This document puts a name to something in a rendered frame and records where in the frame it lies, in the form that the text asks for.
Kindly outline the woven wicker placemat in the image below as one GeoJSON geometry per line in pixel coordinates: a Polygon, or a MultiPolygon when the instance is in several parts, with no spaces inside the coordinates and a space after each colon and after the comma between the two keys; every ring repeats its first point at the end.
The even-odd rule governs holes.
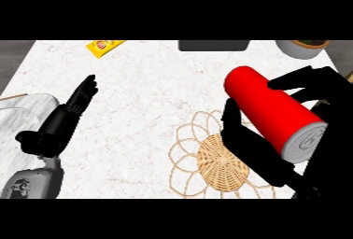
{"type": "Polygon", "coordinates": [[[221,138],[220,111],[198,111],[176,128],[176,142],[168,150],[173,165],[168,188],[183,199],[276,198],[276,188],[254,173],[226,149],[221,138]]]}

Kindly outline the yellow snack packet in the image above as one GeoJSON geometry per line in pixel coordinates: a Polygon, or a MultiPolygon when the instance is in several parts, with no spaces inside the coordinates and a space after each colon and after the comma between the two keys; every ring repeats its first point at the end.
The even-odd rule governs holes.
{"type": "Polygon", "coordinates": [[[124,43],[124,40],[94,40],[86,48],[96,58],[100,58],[115,47],[124,43]]]}

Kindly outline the grey plant pot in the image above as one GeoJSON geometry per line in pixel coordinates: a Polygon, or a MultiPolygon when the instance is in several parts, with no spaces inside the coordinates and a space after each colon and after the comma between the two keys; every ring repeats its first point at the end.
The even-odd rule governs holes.
{"type": "Polygon", "coordinates": [[[278,40],[276,45],[285,55],[289,57],[309,60],[313,59],[325,47],[328,46],[328,40],[278,40]]]}

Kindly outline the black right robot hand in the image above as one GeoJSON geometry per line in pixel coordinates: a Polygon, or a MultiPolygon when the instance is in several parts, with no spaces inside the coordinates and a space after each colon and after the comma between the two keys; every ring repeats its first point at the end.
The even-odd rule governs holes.
{"type": "Polygon", "coordinates": [[[353,83],[331,67],[306,66],[269,80],[267,88],[282,90],[328,123],[304,172],[295,172],[230,97],[221,116],[223,145],[272,186],[295,191],[295,199],[331,200],[344,191],[343,176],[353,166],[353,83]]]}

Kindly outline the red can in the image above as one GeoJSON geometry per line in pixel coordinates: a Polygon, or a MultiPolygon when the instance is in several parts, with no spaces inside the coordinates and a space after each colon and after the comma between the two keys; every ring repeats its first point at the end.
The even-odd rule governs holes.
{"type": "Polygon", "coordinates": [[[328,123],[250,67],[236,67],[223,88],[281,157],[294,164],[313,155],[328,123]]]}

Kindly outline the dark grey appliance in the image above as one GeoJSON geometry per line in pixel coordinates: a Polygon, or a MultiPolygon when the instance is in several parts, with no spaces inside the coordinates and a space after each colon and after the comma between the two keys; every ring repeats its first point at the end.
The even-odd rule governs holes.
{"type": "Polygon", "coordinates": [[[179,40],[180,51],[244,51],[248,40],[179,40]]]}

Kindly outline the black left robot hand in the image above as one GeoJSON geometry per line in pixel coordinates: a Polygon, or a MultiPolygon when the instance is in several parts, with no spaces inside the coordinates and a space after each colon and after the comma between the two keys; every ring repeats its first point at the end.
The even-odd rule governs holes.
{"type": "Polygon", "coordinates": [[[97,93],[94,75],[89,75],[72,92],[68,102],[56,107],[40,129],[22,131],[15,140],[25,153],[52,158],[65,150],[83,112],[97,93]]]}

